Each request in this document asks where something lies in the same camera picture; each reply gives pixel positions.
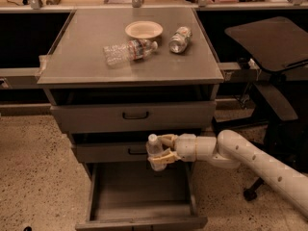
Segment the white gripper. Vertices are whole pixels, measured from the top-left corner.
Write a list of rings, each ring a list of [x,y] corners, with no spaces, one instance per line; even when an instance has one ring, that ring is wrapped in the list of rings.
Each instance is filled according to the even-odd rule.
[[[176,152],[171,151],[169,148],[163,151],[161,154],[156,156],[151,156],[148,161],[152,164],[173,164],[178,161],[179,158],[184,162],[194,162],[196,160],[195,156],[195,143],[196,135],[194,134],[183,134],[177,136],[174,134],[160,135],[158,139],[161,143],[169,148],[173,148]]]

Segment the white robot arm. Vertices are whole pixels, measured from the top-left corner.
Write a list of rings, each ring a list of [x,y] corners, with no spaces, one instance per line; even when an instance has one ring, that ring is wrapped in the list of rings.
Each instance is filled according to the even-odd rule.
[[[242,135],[223,130],[216,137],[194,134],[148,136],[147,160],[156,171],[176,161],[205,161],[214,167],[244,164],[308,217],[308,177],[278,161]]]

